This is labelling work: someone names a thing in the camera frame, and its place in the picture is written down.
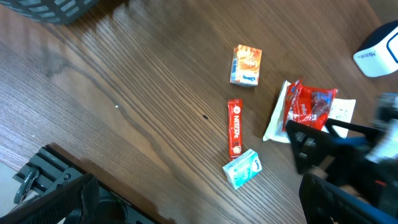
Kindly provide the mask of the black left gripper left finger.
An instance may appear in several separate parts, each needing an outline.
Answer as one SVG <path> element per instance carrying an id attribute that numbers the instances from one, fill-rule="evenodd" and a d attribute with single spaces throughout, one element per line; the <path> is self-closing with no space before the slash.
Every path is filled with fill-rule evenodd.
<path id="1" fill-rule="evenodd" d="M 99 184 L 85 174 L 1 218 L 1 223 L 58 223 L 72 214 L 73 223 L 92 223 L 99 204 Z"/>

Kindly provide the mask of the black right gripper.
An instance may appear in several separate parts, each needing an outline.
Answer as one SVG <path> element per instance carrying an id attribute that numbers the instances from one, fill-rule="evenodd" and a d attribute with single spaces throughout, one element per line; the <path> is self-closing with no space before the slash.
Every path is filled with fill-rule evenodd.
<path id="1" fill-rule="evenodd" d="M 367 140 L 382 137 L 385 131 L 328 118 L 329 133 L 288 121 L 285 130 L 290 140 L 296 170 L 304 174 L 332 155 L 342 140 L 334 127 L 364 134 Z M 383 137 L 369 154 L 343 155 L 326 169 L 326 181 L 341 187 L 349 185 L 365 199 L 379 199 L 388 186 L 397 192 L 397 137 Z"/>

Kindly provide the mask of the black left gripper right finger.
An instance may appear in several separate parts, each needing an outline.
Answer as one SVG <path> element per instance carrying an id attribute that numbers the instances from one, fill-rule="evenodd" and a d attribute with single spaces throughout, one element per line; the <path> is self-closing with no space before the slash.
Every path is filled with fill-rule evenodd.
<path id="1" fill-rule="evenodd" d="M 396 218 L 314 174 L 303 176 L 299 197 L 307 223 L 397 223 Z"/>

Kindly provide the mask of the white cream snack bag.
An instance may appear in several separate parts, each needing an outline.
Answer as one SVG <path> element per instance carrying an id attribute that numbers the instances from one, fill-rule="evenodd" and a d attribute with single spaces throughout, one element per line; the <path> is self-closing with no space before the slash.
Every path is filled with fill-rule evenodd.
<path id="1" fill-rule="evenodd" d="M 263 135 L 263 141 L 273 140 L 282 143 L 290 142 L 287 133 L 283 132 L 282 130 L 284 116 L 284 99 L 286 96 L 287 87 L 289 85 L 290 82 L 285 80 L 279 93 L 276 106 L 271 116 L 271 120 L 268 124 L 265 134 Z M 329 118 L 350 123 L 353 117 L 355 104 L 356 100 L 344 100 L 335 98 L 332 102 Z"/>

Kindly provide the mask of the red candy bag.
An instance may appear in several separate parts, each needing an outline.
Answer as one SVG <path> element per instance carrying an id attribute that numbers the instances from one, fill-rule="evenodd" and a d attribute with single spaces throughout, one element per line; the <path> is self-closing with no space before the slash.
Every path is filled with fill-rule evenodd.
<path id="1" fill-rule="evenodd" d="M 282 130 L 286 132 L 288 121 L 321 130 L 326 123 L 332 102 L 338 90 L 305 86 L 297 80 L 287 87 L 284 100 Z"/>

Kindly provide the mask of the teal small box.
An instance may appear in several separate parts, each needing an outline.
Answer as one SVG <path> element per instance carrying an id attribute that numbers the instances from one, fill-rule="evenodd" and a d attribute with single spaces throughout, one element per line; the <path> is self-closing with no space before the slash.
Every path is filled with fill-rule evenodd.
<path id="1" fill-rule="evenodd" d="M 228 182 L 237 190 L 262 170 L 258 153 L 252 149 L 223 167 Z"/>

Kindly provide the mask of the red stick sachet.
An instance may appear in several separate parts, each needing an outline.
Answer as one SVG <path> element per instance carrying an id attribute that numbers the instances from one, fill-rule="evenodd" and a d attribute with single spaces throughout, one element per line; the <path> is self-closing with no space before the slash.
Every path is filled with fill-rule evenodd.
<path id="1" fill-rule="evenodd" d="M 229 160 L 239 157 L 243 151 L 241 118 L 243 111 L 243 100 L 233 99 L 228 101 L 228 150 Z"/>

